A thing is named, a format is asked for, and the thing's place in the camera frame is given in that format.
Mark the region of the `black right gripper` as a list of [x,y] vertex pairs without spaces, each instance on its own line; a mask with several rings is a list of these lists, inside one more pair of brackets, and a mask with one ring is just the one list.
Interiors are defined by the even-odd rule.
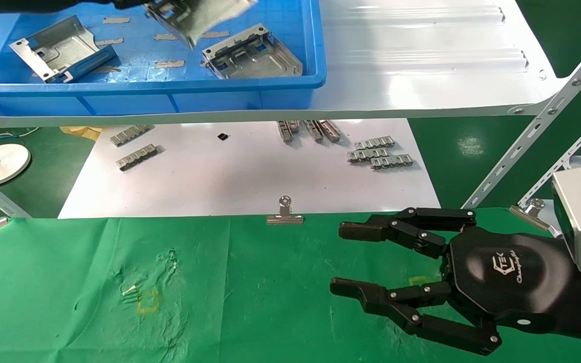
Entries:
[[502,234],[477,225],[471,209],[408,207],[393,215],[373,214],[364,222],[344,221],[342,239],[391,241],[429,258],[447,252],[436,232],[461,232],[449,242],[449,262],[458,300],[475,320],[470,325],[422,314],[457,295],[449,282],[397,289],[332,278],[330,292],[357,299],[365,313],[386,317],[406,334],[488,356],[502,345],[496,325],[533,334],[556,332],[559,304],[573,277],[573,262],[562,242],[530,233]]

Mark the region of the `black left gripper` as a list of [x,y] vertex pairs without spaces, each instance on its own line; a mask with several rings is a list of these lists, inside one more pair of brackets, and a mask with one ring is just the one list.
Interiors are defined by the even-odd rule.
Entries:
[[119,10],[143,5],[145,0],[114,0],[114,1],[47,1],[43,6],[44,13],[56,13],[78,6],[80,4],[114,7]]

